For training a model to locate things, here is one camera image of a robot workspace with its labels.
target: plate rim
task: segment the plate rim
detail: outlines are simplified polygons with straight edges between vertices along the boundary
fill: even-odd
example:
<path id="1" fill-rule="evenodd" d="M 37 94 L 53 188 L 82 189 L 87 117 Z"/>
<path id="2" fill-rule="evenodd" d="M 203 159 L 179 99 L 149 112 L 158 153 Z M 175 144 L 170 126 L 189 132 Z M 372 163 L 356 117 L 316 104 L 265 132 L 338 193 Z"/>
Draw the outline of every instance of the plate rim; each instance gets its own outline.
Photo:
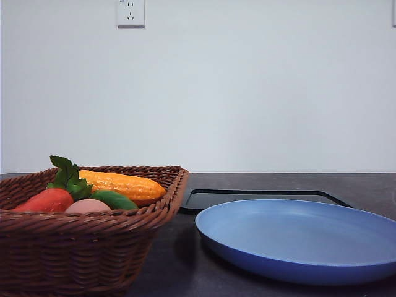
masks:
<path id="1" fill-rule="evenodd" d="M 388 264 L 396 263 L 396 257 L 394 257 L 394 258 L 392 258 L 390 260 L 380 261 L 380 262 L 349 263 L 349 264 L 344 264 L 344 263 L 336 264 L 336 263 L 324 263 L 324 262 L 323 263 L 321 263 L 321 262 L 308 262 L 308 261 L 297 261 L 297 260 L 270 257 L 270 256 L 266 256 L 264 254 L 260 254 L 260 253 L 257 253 L 257 252 L 245 251 L 243 249 L 239 249 L 239 248 L 236 248 L 236 247 L 233 247 L 233 246 L 229 246 L 228 244 L 221 243 L 218 240 L 213 239 L 209 235 L 205 234 L 205 232 L 203 232 L 202 228 L 200 228 L 200 226 L 199 226 L 199 220 L 201 220 L 201 217 L 204 215 L 204 213 L 206 211 L 209 211 L 210 209 L 213 209 L 213 208 L 216 208 L 216 207 L 221 207 L 221 206 L 226 205 L 226 204 L 238 204 L 238 203 L 248 203 L 248 202 L 257 202 L 257 201 L 260 201 L 260 203 L 280 202 L 280 201 L 282 201 L 283 203 L 296 203 L 296 202 L 299 202 L 299 203 L 302 203 L 302 204 L 321 204 L 324 207 L 341 207 L 343 209 L 348 209 L 347 211 L 363 212 L 366 215 L 379 217 L 382 220 L 387 220 L 387 221 L 389 221 L 389 223 L 394 224 L 395 225 L 395 229 L 396 229 L 396 221 L 392 220 L 391 218 L 387 218 L 387 217 L 384 217 L 382 215 L 378 215 L 376 213 L 368 212 L 368 211 L 361 210 L 361 209 L 355 209 L 355 208 L 351 208 L 351 207 L 345 207 L 345 206 L 341 206 L 341 205 L 336 205 L 336 204 L 328 204 L 328 203 L 323 203 L 323 202 L 314 202 L 314 201 L 305 201 L 305 200 L 291 200 L 291 199 L 247 199 L 247 200 L 230 201 L 230 202 L 225 202 L 225 203 L 213 205 L 211 207 L 208 207 L 208 208 L 204 209 L 200 213 L 198 213 L 198 215 L 195 218 L 196 228 L 204 236 L 206 236 L 210 240 L 215 241 L 216 243 L 218 243 L 218 244 L 220 244 L 222 246 L 225 246 L 227 248 L 233 249 L 233 250 L 238 251 L 238 252 L 242 252 L 242 253 L 245 253 L 245 254 L 257 256 L 257 257 L 260 257 L 260 258 L 263 258 L 263 259 L 270 259 L 270 260 L 275 260 L 275 261 L 280 261 L 280 262 L 287 262 L 287 263 L 293 263 L 293 264 L 299 264 L 299 265 L 318 266 L 318 267 L 370 267 L 370 266 L 388 265 Z"/>

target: wall socket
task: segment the wall socket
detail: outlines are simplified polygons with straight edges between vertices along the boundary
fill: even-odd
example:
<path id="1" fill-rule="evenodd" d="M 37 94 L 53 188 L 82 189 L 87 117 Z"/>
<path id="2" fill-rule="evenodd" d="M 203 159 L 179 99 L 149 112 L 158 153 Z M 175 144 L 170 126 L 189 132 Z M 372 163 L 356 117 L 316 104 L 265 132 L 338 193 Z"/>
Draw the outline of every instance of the wall socket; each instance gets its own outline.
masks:
<path id="1" fill-rule="evenodd" d="M 116 0 L 119 28 L 144 28 L 144 0 Z"/>

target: table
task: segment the table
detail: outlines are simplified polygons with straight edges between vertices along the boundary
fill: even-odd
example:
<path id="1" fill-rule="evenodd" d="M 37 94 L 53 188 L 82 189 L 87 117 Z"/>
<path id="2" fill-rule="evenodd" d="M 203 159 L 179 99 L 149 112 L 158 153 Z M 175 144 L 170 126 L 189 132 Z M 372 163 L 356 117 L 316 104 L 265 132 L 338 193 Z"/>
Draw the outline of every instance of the table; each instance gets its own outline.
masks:
<path id="1" fill-rule="evenodd" d="M 20 174 L 2 174 L 9 178 Z M 191 173 L 186 189 L 320 190 L 355 208 L 396 220 L 396 173 Z M 194 215 L 177 216 L 159 231 L 126 297 L 396 296 L 396 275 L 358 286 L 306 286 L 245 272 L 201 242 Z"/>

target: blue plate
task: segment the blue plate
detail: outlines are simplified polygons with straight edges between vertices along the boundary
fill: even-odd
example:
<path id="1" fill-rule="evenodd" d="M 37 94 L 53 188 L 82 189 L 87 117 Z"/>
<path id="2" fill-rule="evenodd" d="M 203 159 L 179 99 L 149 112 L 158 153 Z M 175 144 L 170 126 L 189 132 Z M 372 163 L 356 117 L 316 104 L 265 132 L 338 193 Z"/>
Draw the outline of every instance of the blue plate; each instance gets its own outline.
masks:
<path id="1" fill-rule="evenodd" d="M 242 200 L 196 217 L 204 242 L 238 267 L 308 285 L 355 285 L 396 273 L 396 222 L 338 205 Z"/>

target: wicker basket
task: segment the wicker basket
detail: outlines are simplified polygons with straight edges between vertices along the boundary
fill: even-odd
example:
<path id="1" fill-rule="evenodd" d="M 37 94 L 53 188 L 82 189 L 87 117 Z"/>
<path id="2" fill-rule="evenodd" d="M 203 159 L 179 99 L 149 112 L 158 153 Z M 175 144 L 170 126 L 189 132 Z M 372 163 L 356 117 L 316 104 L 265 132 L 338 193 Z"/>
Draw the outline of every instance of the wicker basket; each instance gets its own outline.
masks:
<path id="1" fill-rule="evenodd" d="M 158 228 L 177 213 L 181 167 L 83 167 L 160 183 L 162 200 L 139 210 L 86 215 L 8 211 L 45 189 L 56 168 L 0 182 L 0 296 L 123 296 Z"/>

